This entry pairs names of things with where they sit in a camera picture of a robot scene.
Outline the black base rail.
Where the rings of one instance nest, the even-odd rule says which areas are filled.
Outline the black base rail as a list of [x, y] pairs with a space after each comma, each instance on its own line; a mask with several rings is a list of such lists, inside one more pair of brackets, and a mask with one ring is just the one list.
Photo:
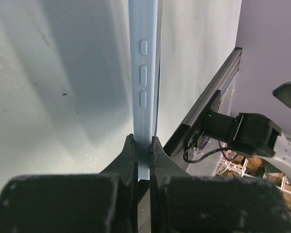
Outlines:
[[177, 130], [167, 141], [163, 147], [167, 161], [163, 162], [160, 168], [187, 169], [189, 164], [183, 160], [185, 147], [192, 141], [194, 134], [198, 133], [201, 117], [210, 109], [219, 110], [219, 101], [223, 95], [232, 91], [239, 70], [241, 54], [242, 48], [235, 47]]

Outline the light blue phone case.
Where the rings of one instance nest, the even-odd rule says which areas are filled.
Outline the light blue phone case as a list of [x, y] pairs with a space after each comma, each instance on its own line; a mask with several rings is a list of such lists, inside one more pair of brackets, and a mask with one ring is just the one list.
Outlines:
[[156, 123], [162, 1], [129, 1], [133, 134], [138, 148], [138, 178], [149, 180], [149, 147]]

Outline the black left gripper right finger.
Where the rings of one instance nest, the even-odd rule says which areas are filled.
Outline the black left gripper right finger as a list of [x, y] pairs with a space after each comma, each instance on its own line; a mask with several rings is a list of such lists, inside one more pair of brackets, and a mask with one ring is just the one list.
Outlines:
[[150, 146], [153, 233], [291, 233], [282, 194], [261, 178], [191, 176]]

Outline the blue-edged black phone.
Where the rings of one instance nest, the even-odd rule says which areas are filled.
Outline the blue-edged black phone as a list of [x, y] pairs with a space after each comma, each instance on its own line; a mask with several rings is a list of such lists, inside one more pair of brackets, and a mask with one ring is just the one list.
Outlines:
[[155, 110], [153, 114], [153, 135], [158, 133], [158, 114], [160, 102], [160, 84], [161, 84], [161, 38], [162, 38], [162, 0], [156, 1], [156, 57], [155, 57]]

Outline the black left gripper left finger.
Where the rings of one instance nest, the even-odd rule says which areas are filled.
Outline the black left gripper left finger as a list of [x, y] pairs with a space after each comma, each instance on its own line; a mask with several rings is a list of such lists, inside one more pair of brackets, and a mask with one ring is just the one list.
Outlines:
[[100, 173], [22, 175], [0, 193], [0, 233], [135, 233], [137, 148], [128, 135]]

